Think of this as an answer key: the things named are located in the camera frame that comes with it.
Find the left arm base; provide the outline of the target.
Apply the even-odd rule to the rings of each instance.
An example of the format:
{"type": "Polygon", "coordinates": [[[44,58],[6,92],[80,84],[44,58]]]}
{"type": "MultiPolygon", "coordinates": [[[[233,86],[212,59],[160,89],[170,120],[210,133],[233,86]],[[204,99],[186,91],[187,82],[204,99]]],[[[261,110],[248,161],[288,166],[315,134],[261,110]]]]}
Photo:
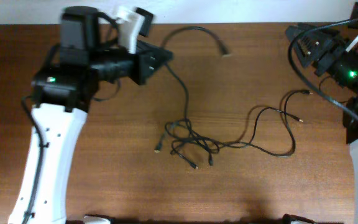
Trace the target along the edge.
{"type": "Polygon", "coordinates": [[[85,215],[84,224],[113,224],[114,218],[106,215],[85,215]]]}

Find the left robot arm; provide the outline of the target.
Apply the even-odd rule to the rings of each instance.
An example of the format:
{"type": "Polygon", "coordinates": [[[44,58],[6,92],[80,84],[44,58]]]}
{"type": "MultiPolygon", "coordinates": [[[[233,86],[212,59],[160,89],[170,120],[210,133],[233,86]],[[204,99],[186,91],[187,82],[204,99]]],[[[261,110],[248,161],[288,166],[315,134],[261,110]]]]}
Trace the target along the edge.
{"type": "Polygon", "coordinates": [[[144,85],[170,51],[139,40],[153,14],[120,7],[116,16],[94,7],[64,9],[60,41],[32,80],[33,128],[24,177],[9,223],[65,223],[66,192],[78,136],[101,82],[130,78],[144,85]]]}

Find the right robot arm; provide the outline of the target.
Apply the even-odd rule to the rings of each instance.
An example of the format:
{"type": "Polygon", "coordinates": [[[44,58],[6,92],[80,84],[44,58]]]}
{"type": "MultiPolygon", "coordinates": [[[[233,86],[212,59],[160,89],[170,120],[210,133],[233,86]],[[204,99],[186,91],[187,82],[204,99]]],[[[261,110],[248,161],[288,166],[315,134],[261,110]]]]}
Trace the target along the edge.
{"type": "Polygon", "coordinates": [[[290,42],[288,61],[300,80],[323,99],[338,107],[343,112],[342,125],[346,129],[346,144],[354,169],[355,213],[354,221],[358,223],[358,52],[354,40],[348,40],[335,30],[336,24],[312,26],[299,23],[289,26],[285,35],[290,42]],[[324,93],[320,87],[312,84],[295,64],[298,59],[301,67],[312,66],[316,76],[327,73],[336,84],[354,93],[346,103],[341,103],[324,93]]]}

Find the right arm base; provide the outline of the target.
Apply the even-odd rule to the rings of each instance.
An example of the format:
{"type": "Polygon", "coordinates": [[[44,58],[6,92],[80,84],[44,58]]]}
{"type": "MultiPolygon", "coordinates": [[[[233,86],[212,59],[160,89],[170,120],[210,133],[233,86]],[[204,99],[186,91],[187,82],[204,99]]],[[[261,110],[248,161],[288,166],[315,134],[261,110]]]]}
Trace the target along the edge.
{"type": "Polygon", "coordinates": [[[283,224],[315,224],[316,222],[305,217],[296,215],[284,214],[282,217],[283,224]]]}

